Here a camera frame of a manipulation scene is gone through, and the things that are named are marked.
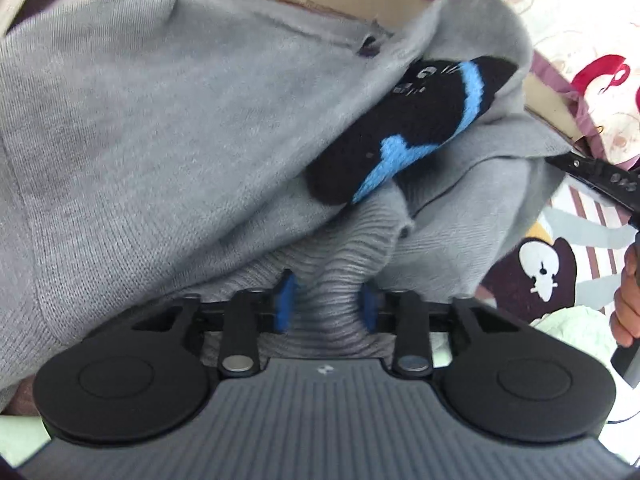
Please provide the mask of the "person's right hand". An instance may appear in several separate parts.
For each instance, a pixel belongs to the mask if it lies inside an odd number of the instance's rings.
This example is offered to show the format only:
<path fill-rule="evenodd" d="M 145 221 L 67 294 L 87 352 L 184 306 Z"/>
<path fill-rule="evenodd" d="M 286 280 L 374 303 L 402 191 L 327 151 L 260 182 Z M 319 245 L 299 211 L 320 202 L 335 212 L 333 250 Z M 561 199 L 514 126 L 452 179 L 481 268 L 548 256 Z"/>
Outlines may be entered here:
<path fill-rule="evenodd" d="M 631 244 L 625 254 L 620 274 L 620 287 L 614 294 L 614 312 L 610 317 L 612 335 L 616 342 L 629 348 L 640 336 L 640 289 L 636 278 L 637 251 Z"/>

